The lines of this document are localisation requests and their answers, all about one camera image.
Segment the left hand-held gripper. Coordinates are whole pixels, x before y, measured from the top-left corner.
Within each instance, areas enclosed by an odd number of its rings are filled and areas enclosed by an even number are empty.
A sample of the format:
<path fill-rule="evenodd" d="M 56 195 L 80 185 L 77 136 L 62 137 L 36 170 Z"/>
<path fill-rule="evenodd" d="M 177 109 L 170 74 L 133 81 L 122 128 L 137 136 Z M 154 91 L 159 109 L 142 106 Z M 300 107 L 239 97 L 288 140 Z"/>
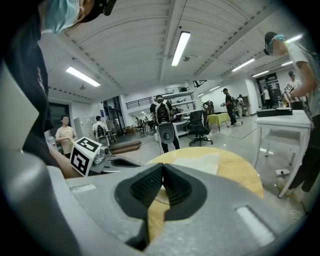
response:
<path fill-rule="evenodd" d="M 78 139 L 72 146 L 71 166 L 83 177 L 104 173 L 119 173 L 140 167 L 140 163 L 127 157 L 114 157 L 106 165 L 111 153 L 107 146 L 87 137 Z"/>

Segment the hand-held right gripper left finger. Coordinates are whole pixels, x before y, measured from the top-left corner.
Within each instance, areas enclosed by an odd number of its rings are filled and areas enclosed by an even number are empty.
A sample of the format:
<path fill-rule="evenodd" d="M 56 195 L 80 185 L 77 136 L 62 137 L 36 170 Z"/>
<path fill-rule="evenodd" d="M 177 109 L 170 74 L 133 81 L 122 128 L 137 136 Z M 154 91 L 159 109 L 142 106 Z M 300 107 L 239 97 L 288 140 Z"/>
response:
<path fill-rule="evenodd" d="M 111 237 L 137 250 L 150 242 L 148 209 L 162 186 L 161 163 L 67 181 L 77 202 Z"/>

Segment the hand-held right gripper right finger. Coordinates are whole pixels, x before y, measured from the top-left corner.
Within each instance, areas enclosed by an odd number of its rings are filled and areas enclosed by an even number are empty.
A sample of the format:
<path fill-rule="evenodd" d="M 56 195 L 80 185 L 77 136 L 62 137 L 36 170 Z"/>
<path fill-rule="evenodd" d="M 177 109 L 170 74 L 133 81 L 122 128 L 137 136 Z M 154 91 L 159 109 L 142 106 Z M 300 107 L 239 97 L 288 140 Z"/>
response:
<path fill-rule="evenodd" d="M 277 256 L 300 231 L 259 196 L 228 178 L 165 164 L 187 198 L 165 213 L 150 256 Z"/>

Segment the person's left forearm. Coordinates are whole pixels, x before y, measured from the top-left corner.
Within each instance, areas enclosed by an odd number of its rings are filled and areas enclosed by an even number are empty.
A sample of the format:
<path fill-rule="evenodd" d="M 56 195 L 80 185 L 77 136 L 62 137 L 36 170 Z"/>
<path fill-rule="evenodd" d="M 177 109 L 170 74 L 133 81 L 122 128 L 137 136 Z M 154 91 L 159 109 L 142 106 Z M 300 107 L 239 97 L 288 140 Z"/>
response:
<path fill-rule="evenodd" d="M 48 148 L 51 156 L 58 163 L 59 168 L 65 179 L 82 177 L 75 169 L 73 169 L 73 166 L 70 164 L 69 159 L 67 157 L 59 153 L 54 147 L 52 147 L 49 144 L 48 144 Z"/>

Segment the wooden step platform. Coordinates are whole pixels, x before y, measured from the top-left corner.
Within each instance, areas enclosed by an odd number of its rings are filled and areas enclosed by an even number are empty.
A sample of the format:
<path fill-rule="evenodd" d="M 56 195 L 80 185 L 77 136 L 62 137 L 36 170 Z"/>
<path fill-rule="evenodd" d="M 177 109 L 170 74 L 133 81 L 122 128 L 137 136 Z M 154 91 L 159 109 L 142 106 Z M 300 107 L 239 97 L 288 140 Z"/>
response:
<path fill-rule="evenodd" d="M 127 142 L 121 142 L 109 146 L 109 151 L 112 155 L 118 155 L 123 153 L 128 153 L 132 151 L 137 151 L 141 146 L 140 140 L 132 140 Z"/>

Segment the round wooden table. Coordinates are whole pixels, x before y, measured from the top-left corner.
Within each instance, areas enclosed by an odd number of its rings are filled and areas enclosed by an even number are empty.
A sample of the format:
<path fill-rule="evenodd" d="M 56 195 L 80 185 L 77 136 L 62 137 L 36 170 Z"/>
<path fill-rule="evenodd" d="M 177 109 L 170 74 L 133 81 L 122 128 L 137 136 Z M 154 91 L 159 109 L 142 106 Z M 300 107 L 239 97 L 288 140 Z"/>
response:
<path fill-rule="evenodd" d="M 255 168 L 233 152 L 215 147 L 185 147 L 161 154 L 148 163 L 173 164 L 175 161 L 185 167 L 235 181 L 260 198 L 263 197 L 262 182 Z M 169 198 L 165 188 L 161 187 L 148 209 L 147 230 L 150 242 L 154 242 L 163 232 L 165 212 L 169 209 Z"/>

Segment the black office chair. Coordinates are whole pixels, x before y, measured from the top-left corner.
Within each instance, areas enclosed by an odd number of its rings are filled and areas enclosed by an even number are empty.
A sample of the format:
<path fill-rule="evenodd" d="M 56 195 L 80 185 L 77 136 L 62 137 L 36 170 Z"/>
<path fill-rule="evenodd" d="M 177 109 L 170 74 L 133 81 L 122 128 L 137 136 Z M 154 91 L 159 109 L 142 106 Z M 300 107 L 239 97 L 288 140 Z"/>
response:
<path fill-rule="evenodd" d="M 190 113 L 190 129 L 188 134 L 195 135 L 195 138 L 189 143 L 189 146 L 199 142 L 199 146 L 202 146 L 202 142 L 210 142 L 213 145 L 213 141 L 207 138 L 207 135 L 211 132 L 208 115 L 203 110 L 196 110 Z"/>

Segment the white shelf unit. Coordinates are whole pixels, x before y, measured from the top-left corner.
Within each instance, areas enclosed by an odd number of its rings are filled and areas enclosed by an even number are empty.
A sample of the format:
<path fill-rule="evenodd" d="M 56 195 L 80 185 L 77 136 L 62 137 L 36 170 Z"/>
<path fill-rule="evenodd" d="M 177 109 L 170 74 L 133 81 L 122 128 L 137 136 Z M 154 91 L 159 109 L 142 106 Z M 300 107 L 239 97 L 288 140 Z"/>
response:
<path fill-rule="evenodd" d="M 193 91 L 167 93 L 163 98 L 171 103 L 173 110 L 172 124 L 176 136 L 187 135 L 190 127 L 190 114 L 196 110 L 196 100 Z"/>

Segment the long ceiling light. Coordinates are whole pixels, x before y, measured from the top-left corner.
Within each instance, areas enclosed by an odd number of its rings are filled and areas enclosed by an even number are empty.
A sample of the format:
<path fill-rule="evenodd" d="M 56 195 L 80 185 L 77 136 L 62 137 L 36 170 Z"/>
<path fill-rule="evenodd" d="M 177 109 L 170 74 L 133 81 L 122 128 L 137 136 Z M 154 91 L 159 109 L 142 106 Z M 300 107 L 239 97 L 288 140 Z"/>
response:
<path fill-rule="evenodd" d="M 77 77 L 78 79 L 94 86 L 94 87 L 99 87 L 101 84 L 94 79 L 90 78 L 89 76 L 83 74 L 82 72 L 78 71 L 77 69 L 73 68 L 72 66 L 68 67 L 65 70 L 67 73 Z"/>
<path fill-rule="evenodd" d="M 238 70 L 240 70 L 240 69 L 244 68 L 245 66 L 247 66 L 247 65 L 249 65 L 249 64 L 251 64 L 251 63 L 253 63 L 254 61 L 255 61 L 255 59 L 254 59 L 254 58 L 252 58 L 252 59 L 250 59 L 250 60 L 248 60 L 248 61 L 244 62 L 243 64 L 241 64 L 241 65 L 237 66 L 236 68 L 234 68 L 234 69 L 232 70 L 232 72 L 236 72 L 236 71 L 238 71 Z"/>
<path fill-rule="evenodd" d="M 179 64 L 180 59 L 181 59 L 181 57 L 184 53 L 184 50 L 188 44 L 188 41 L 190 39 L 190 36 L 191 36 L 191 33 L 188 31 L 182 31 L 180 33 L 178 43 L 177 43 L 177 46 L 176 46 L 176 49 L 175 49 L 175 52 L 173 55 L 173 59 L 171 62 L 172 67 L 176 67 Z"/>

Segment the table with green cloth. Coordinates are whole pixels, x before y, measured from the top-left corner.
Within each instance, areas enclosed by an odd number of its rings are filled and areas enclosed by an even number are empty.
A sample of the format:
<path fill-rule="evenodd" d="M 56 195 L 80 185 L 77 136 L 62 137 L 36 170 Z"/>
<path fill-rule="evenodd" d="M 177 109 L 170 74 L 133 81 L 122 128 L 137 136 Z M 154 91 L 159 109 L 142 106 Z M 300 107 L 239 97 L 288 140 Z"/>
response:
<path fill-rule="evenodd" d="M 221 131 L 221 124 L 224 123 L 227 128 L 230 126 L 227 124 L 227 121 L 230 121 L 229 114 L 227 112 L 217 112 L 207 116 L 207 121 L 210 126 L 216 125 L 218 131 Z"/>

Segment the white desk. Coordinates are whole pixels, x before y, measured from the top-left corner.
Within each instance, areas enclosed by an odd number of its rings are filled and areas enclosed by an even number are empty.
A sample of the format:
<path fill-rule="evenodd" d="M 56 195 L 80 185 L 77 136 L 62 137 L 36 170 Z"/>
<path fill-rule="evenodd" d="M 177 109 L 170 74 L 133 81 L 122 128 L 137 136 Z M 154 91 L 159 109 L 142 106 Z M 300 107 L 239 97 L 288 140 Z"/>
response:
<path fill-rule="evenodd" d="M 273 131 L 271 135 L 265 137 L 269 142 L 267 148 L 271 146 L 286 146 L 292 151 L 291 165 L 293 170 L 283 189 L 278 194 L 278 197 L 282 198 L 289 189 L 301 166 L 313 123 L 303 110 L 293 110 L 292 115 L 259 117 L 255 122 L 257 124 L 257 139 L 252 164 L 253 167 L 256 167 L 258 163 L 263 128 L 276 131 Z"/>

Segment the long black box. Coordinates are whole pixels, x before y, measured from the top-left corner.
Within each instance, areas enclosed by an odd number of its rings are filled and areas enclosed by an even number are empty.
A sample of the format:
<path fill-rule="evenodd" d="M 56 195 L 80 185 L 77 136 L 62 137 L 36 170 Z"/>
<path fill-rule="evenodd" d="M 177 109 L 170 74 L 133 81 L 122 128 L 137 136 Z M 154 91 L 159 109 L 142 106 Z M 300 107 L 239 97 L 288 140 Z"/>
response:
<path fill-rule="evenodd" d="M 257 111 L 258 118 L 264 117 L 277 117 L 277 116 L 291 116 L 293 114 L 292 109 L 284 108 L 284 109 L 260 109 Z"/>

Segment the person's black t-shirt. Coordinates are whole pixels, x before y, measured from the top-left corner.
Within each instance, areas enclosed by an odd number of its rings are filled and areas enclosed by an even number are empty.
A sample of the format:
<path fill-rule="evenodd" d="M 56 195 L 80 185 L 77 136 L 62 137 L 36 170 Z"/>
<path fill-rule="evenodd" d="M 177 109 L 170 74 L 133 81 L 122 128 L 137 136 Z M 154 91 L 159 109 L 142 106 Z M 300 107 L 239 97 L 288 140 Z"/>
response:
<path fill-rule="evenodd" d="M 23 151 L 37 156 L 47 166 L 58 167 L 45 138 L 45 132 L 54 125 L 49 109 L 48 73 L 38 45 L 40 39 L 41 23 L 36 12 L 11 38 L 4 60 L 20 89 L 39 113 L 25 140 Z"/>

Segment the person's black headset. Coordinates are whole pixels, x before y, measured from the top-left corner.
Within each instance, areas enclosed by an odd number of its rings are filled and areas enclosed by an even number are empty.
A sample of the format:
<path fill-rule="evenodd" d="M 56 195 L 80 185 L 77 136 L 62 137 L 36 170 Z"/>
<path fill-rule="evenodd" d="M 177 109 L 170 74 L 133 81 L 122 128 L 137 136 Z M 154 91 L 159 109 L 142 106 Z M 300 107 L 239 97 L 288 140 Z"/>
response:
<path fill-rule="evenodd" d="M 117 0 L 94 0 L 92 10 L 81 23 L 88 23 L 95 20 L 98 16 L 103 14 L 104 16 L 110 16 Z"/>

